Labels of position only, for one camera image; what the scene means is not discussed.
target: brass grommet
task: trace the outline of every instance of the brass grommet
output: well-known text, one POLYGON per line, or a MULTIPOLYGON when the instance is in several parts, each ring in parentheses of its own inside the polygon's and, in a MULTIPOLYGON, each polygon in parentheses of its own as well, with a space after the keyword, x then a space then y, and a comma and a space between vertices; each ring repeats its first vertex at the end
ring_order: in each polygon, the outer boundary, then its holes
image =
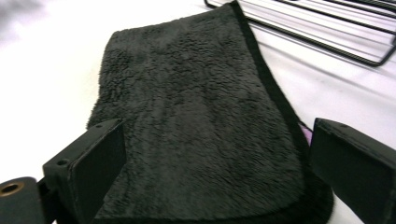
POLYGON ((0 187, 0 197, 6 197, 8 195, 14 194, 23 189, 23 187, 23 182, 9 183, 3 187, 0 187))

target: black fleece pad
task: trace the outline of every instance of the black fleece pad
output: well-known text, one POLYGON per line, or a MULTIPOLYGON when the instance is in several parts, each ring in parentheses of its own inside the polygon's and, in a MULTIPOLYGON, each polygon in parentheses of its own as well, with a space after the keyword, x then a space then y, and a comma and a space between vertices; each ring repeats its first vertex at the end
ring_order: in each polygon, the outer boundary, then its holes
POLYGON ((236 2, 116 32, 88 126, 123 118, 127 163, 95 223, 326 223, 332 191, 236 2))

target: white table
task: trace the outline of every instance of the white table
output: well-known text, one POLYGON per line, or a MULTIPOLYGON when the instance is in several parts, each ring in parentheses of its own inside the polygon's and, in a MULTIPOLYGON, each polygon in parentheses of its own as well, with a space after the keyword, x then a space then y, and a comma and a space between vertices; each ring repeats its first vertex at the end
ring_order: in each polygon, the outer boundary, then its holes
MULTIPOLYGON (((113 32, 208 10, 203 0, 15 2, 24 7, 0 11, 0 182, 39 180, 42 164, 86 131, 113 32)), ((9 7, 5 0, 0 4, 9 7)), ((370 68, 253 31, 276 81, 309 127, 315 118, 333 119, 396 148, 396 56, 370 68)), ((361 221, 337 200, 330 223, 361 221)))

